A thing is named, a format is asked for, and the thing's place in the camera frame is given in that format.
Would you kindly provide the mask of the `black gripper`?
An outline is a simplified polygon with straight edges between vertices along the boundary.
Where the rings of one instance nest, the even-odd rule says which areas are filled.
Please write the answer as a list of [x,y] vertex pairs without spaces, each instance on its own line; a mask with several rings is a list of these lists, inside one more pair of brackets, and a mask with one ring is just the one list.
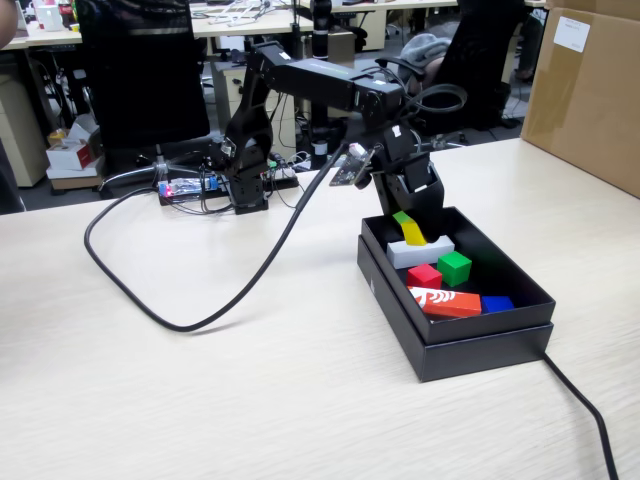
[[426,240],[437,240],[443,229],[444,186],[430,153],[400,124],[385,129],[377,146],[372,178],[383,213],[393,214],[400,225],[415,220]]

